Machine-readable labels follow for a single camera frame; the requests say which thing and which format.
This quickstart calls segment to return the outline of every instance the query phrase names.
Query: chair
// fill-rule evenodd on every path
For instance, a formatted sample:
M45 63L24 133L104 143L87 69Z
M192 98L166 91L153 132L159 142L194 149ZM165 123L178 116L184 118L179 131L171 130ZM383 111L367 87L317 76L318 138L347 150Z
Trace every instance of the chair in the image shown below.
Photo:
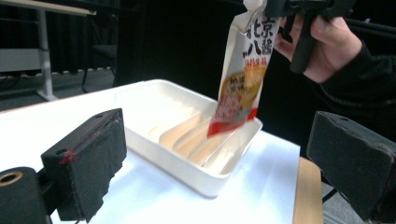
M103 33L113 36L117 34L118 22L114 15L98 12L95 16L90 17L90 22L97 44L94 44L90 48L90 53L87 59L87 64L84 69L84 76L82 78L81 88L84 92L88 92L86 89L86 81L88 76L88 69L92 65L92 58L99 56L104 59L111 68L113 75L116 73L117 63L117 45L107 44L103 40Z

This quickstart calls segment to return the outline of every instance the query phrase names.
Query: chair leg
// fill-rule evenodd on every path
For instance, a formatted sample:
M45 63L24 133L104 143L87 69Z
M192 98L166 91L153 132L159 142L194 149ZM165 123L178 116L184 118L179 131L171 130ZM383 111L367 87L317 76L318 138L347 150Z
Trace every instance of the chair leg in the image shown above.
M87 74L88 74L88 68L85 69L84 77L82 78L82 84L81 84L82 91L84 91L85 93L88 92L88 91L85 89L85 82L86 82L86 80L87 80Z
M336 189L332 189L329 193L327 193L323 198L322 198L322 203L326 203L334 194L337 193Z
M88 59L87 59L85 71L84 71L84 76L82 77L82 83L81 83L82 91L85 93L88 93L87 89L85 88L85 82L87 81L88 68L90 67L90 60L91 60L91 53L88 55Z

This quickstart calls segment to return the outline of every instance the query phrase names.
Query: black foam pad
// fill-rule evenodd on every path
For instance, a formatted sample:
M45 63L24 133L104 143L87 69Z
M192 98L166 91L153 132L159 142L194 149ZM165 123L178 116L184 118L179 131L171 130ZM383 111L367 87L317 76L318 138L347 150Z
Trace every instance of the black foam pad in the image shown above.
M363 220L396 220L394 142L351 119L320 111L307 156Z
M91 117L43 153L46 176L60 188L61 220L90 221L102 206L110 179L125 157L121 109Z

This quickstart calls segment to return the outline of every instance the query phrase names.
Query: dark background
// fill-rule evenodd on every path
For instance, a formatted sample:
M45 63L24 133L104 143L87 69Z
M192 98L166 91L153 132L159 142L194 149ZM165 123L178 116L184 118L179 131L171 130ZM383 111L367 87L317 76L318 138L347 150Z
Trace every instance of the dark background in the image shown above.
M120 4L124 8L140 4L136 15L120 20L121 36L102 33L105 43L121 43L121 51L129 55L119 58L130 67L118 71L117 76L122 73L128 77L118 85L162 78L218 97L228 30L233 17L246 11L242 0L86 1L112 7ZM395 11L394 0L358 0L350 18L396 27ZM0 48L37 48L37 29L32 21L36 21L34 10L0 6ZM48 12L47 22L52 72L83 68L89 47L97 42L90 19ZM372 53L395 54L394 38L351 28ZM97 60L96 66L102 66L102 62ZM328 108L312 92L307 80L290 72L289 62L274 52L257 116L263 129L304 148L317 110Z

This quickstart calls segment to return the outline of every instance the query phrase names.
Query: wooden table edge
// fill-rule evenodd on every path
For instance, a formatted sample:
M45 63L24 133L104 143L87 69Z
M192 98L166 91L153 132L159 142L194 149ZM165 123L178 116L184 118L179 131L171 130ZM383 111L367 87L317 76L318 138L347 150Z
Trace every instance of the wooden table edge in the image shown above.
M324 223L320 170L305 158L299 161L293 223Z

